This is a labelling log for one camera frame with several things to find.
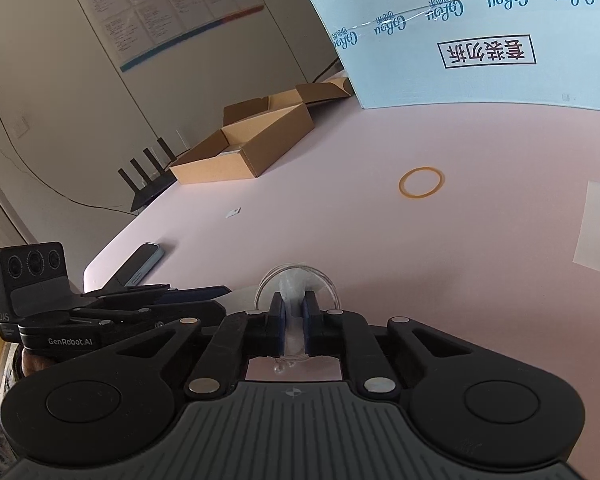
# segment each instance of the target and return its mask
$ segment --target yellow rubber band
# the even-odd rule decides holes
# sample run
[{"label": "yellow rubber band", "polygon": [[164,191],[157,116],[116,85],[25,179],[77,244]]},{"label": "yellow rubber band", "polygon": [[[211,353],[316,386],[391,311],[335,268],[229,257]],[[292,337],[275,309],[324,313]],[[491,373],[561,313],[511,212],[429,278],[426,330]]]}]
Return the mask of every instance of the yellow rubber band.
[{"label": "yellow rubber band", "polygon": [[[433,188],[431,191],[429,191],[428,193],[425,193],[422,195],[414,195],[414,194],[409,193],[406,189],[404,189],[404,183],[407,181],[407,179],[412,174],[416,173],[417,171],[433,171],[433,173],[437,174],[437,176],[440,178],[438,185],[435,188]],[[400,179],[400,182],[398,183],[398,189],[407,198],[424,198],[426,196],[433,195],[437,190],[439,190],[442,187],[442,185],[444,183],[445,183],[445,176],[442,173],[442,171],[437,170],[436,168],[430,168],[429,166],[424,166],[422,168],[415,168],[414,170],[411,170],[411,171],[408,171],[407,173],[405,173],[404,176]]]}]

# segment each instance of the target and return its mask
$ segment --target phone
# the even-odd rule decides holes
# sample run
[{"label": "phone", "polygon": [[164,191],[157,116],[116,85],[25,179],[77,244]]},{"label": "phone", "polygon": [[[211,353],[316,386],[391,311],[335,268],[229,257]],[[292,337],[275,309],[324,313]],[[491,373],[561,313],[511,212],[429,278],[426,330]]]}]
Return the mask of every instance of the phone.
[{"label": "phone", "polygon": [[164,256],[164,249],[160,245],[142,244],[122,264],[113,277],[102,287],[102,290],[110,293],[123,290],[127,286],[136,286],[160,261],[162,256]]}]

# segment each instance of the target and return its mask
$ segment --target light blue box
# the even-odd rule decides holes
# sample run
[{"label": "light blue box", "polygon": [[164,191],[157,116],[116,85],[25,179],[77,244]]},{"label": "light blue box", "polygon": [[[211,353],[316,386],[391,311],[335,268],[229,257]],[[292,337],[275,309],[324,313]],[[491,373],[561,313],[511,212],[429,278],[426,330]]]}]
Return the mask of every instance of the light blue box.
[{"label": "light blue box", "polygon": [[364,108],[600,110],[600,0],[311,1]]}]

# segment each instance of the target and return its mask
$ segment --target open cardboard box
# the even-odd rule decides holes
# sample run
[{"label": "open cardboard box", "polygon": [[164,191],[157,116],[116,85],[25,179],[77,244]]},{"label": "open cardboard box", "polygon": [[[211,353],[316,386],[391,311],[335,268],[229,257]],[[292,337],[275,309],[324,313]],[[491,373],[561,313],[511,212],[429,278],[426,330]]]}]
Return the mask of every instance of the open cardboard box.
[{"label": "open cardboard box", "polygon": [[222,124],[227,126],[255,114],[280,110],[304,103],[308,107],[334,99],[353,95],[353,87],[348,77],[334,78],[324,83],[305,83],[296,85],[293,90],[280,92],[267,97],[257,97],[224,108]]},{"label": "open cardboard box", "polygon": [[308,104],[350,95],[349,80],[340,78],[228,106],[225,126],[179,156],[171,171],[181,184],[260,176],[314,129]]}]

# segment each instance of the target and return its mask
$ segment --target pink table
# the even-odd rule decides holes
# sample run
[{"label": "pink table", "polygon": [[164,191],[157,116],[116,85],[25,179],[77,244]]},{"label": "pink table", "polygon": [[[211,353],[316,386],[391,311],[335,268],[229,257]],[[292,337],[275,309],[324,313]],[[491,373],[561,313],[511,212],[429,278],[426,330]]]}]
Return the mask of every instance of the pink table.
[{"label": "pink table", "polygon": [[[315,118],[258,179],[175,184],[94,259],[85,290],[143,242],[167,250],[147,282],[178,288],[310,264],[370,323],[413,317],[569,381],[587,410],[570,462],[600,480],[600,272],[572,262],[587,181],[600,182],[600,112],[351,98]],[[419,166],[446,183],[409,200],[398,181]]]}]

